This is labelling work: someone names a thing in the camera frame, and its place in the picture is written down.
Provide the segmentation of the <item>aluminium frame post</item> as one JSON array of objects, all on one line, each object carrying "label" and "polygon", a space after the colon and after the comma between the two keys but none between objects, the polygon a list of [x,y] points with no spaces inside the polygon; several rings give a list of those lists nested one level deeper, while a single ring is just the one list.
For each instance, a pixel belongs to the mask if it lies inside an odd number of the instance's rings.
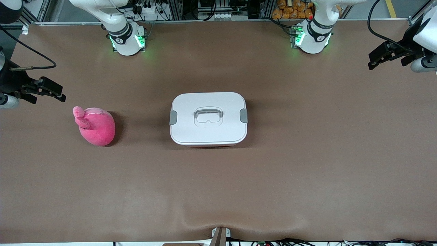
[{"label": "aluminium frame post", "polygon": [[277,0],[259,0],[259,19],[272,18],[273,11],[277,7]]},{"label": "aluminium frame post", "polygon": [[173,21],[183,20],[184,0],[167,0]]},{"label": "aluminium frame post", "polygon": [[424,0],[413,15],[407,18],[409,26],[412,26],[422,15],[425,15],[431,10],[437,4],[436,1],[437,0]]},{"label": "aluminium frame post", "polygon": [[23,0],[22,17],[29,23],[39,23],[45,20],[53,0]]}]

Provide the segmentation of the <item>pink plush toy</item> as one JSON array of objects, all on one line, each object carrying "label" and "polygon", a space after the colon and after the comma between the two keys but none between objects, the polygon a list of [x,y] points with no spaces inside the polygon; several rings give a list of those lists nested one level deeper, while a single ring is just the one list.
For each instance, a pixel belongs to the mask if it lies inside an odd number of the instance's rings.
[{"label": "pink plush toy", "polygon": [[101,108],[76,106],[72,109],[75,123],[82,137],[92,145],[107,146],[115,137],[115,121],[113,116]]}]

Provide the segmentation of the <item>white plastic box lid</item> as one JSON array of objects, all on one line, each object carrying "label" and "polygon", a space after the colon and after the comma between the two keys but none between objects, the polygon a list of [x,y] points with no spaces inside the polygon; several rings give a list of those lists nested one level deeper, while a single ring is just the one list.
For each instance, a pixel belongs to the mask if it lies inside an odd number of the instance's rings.
[{"label": "white plastic box lid", "polygon": [[[222,118],[202,114],[195,118],[199,107],[219,107]],[[172,102],[171,110],[178,113],[175,125],[170,125],[170,137],[189,147],[234,146],[247,136],[247,124],[239,120],[239,111],[246,108],[245,99],[236,92],[185,93]]]}]

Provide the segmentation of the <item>white power strip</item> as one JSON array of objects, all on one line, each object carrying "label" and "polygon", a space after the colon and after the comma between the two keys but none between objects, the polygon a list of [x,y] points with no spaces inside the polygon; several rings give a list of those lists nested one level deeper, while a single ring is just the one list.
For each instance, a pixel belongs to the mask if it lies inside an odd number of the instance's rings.
[{"label": "white power strip", "polygon": [[159,6],[157,0],[130,0],[134,15],[146,17],[147,15],[164,14],[164,8]]}]

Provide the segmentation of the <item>pile of orange snack bags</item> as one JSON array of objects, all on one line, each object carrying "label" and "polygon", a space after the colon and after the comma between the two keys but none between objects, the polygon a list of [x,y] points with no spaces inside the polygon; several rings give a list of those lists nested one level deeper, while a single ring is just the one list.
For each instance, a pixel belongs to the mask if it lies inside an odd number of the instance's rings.
[{"label": "pile of orange snack bags", "polygon": [[310,0],[276,0],[272,19],[309,19],[315,13],[315,5]]}]

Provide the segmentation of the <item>grey lid handle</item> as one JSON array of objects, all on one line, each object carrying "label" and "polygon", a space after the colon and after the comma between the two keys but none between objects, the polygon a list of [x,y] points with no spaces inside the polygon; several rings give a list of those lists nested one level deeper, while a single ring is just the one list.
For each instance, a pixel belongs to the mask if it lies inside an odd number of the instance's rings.
[{"label": "grey lid handle", "polygon": [[199,107],[195,110],[195,118],[198,119],[200,117],[200,115],[202,114],[206,114],[206,115],[214,115],[215,118],[222,118],[223,117],[223,111],[219,108],[219,107],[212,107],[212,106],[208,106],[208,107]]}]

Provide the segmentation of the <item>brown table mat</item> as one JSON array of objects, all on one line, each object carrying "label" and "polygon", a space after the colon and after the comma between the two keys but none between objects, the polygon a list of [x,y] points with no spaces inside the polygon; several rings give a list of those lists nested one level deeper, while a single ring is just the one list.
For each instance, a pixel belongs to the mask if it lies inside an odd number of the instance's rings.
[{"label": "brown table mat", "polygon": [[[57,63],[64,87],[0,110],[0,243],[242,240],[437,241],[437,75],[400,62],[368,70],[381,43],[340,21],[318,55],[270,22],[155,24],[124,57],[91,26],[32,26],[20,40]],[[173,142],[183,93],[237,92],[246,138]],[[76,106],[115,121],[87,142]]]}]

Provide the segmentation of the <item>white connector strip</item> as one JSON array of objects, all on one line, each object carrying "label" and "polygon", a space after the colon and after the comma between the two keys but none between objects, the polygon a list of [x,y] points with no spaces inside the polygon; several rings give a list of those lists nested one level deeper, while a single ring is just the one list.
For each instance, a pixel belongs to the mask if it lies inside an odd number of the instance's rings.
[{"label": "white connector strip", "polygon": [[218,12],[213,16],[214,21],[234,21],[239,17],[238,13],[234,12]]}]

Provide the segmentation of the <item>aluminium table edge rail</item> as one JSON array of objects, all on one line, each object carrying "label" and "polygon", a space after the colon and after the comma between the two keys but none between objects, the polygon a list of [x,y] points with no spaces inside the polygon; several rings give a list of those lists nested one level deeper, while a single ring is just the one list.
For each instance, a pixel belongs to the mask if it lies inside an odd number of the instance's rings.
[{"label": "aluminium table edge rail", "polygon": [[[292,20],[281,20],[281,23],[298,23],[301,22],[303,19],[292,19]],[[370,23],[373,24],[376,21],[407,21],[409,25],[414,23],[413,19],[409,18],[375,18],[371,19]],[[232,20],[232,22],[265,22],[268,21],[267,19],[250,19],[250,20]],[[367,19],[339,19],[337,23],[340,23],[340,21],[364,21],[367,22]],[[153,20],[153,21],[137,21],[141,24],[186,24],[186,23],[203,23],[204,21],[201,20],[177,20],[177,21],[159,21],[159,20]],[[207,22],[211,23],[224,23],[227,21],[213,21],[209,20]],[[30,25],[37,25],[37,26],[91,26],[91,25],[101,25],[101,22],[99,21],[93,21],[93,22],[30,22],[30,24],[27,24],[27,26]]]}]

